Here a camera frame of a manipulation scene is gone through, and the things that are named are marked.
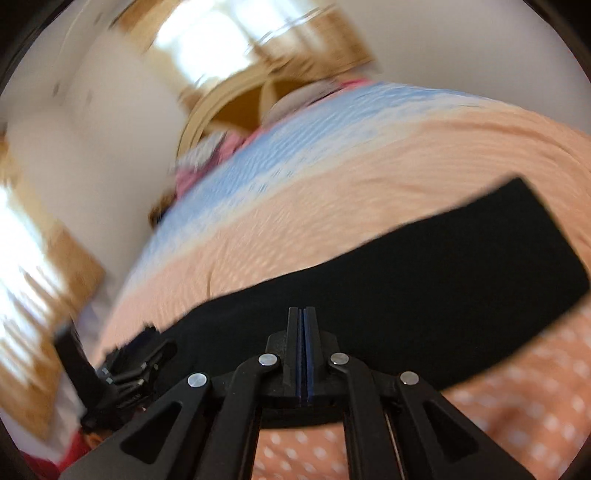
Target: black clamp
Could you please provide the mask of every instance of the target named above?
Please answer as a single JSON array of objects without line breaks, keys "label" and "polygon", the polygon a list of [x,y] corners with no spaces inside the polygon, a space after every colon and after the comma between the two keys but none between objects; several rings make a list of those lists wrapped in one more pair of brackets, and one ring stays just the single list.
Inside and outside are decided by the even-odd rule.
[{"label": "black clamp", "polygon": [[267,351],[216,378],[188,376],[63,480],[250,480],[263,426],[342,419],[353,480],[534,477],[413,372],[370,370],[291,308]]}]

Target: silver rivet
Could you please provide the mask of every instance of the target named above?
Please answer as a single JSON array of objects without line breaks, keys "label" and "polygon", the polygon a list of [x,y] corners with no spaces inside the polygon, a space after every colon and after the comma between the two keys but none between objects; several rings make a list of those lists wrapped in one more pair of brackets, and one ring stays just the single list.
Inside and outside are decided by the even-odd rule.
[{"label": "silver rivet", "polygon": [[415,372],[404,372],[400,375],[400,380],[405,385],[418,384],[418,375]]},{"label": "silver rivet", "polygon": [[193,374],[187,379],[187,383],[193,388],[199,388],[207,383],[207,377],[203,374]]},{"label": "silver rivet", "polygon": [[271,365],[275,365],[277,363],[277,356],[273,355],[272,353],[263,353],[259,357],[259,363],[263,367],[270,367]]},{"label": "silver rivet", "polygon": [[341,352],[333,353],[330,356],[330,361],[335,365],[346,365],[349,363],[349,355]]}]

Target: peach bedspread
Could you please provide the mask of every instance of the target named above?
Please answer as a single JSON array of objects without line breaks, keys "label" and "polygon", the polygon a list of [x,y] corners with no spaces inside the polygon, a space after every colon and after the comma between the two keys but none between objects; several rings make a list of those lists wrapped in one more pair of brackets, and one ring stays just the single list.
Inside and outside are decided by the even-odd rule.
[{"label": "peach bedspread", "polygon": [[[225,210],[165,266],[142,273],[114,311],[103,349],[144,323],[165,328],[207,299],[329,260],[514,174],[536,188],[591,267],[591,138],[491,100],[442,92],[424,101],[437,105],[417,112],[405,102],[379,111],[370,140],[325,149],[322,162]],[[331,141],[355,135],[351,125]],[[557,479],[591,432],[591,300],[503,364],[444,394],[536,478]],[[255,479],[347,477],[340,425],[261,432]]]}]

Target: black cloth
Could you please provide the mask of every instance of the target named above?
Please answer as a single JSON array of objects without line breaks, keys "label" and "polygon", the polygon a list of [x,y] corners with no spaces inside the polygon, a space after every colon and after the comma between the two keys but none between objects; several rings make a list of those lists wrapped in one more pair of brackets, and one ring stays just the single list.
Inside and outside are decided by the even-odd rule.
[{"label": "black cloth", "polygon": [[585,268],[526,183],[404,225],[324,264],[208,301],[161,334],[178,353],[158,393],[184,376],[234,370],[316,307],[343,352],[437,389],[503,360],[589,289]]}]

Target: white wall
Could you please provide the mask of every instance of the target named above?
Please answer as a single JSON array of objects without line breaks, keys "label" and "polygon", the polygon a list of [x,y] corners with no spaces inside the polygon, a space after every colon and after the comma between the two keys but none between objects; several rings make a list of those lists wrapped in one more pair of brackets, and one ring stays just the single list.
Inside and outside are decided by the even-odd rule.
[{"label": "white wall", "polygon": [[[64,106],[50,102],[9,121],[11,151],[43,205],[107,270],[105,284],[78,322],[89,355],[151,235],[147,215],[164,188],[185,122],[176,98],[113,32],[90,48]],[[64,380],[46,444],[0,414],[19,448],[58,460],[79,408]]]},{"label": "white wall", "polygon": [[0,98],[0,121],[63,99],[96,37],[131,0],[74,0],[39,36]]},{"label": "white wall", "polygon": [[152,205],[176,157],[187,114],[116,30],[99,36],[74,77],[65,106],[94,148],[125,165]]},{"label": "white wall", "polygon": [[336,0],[379,79],[513,103],[591,134],[591,85],[523,0]]}]

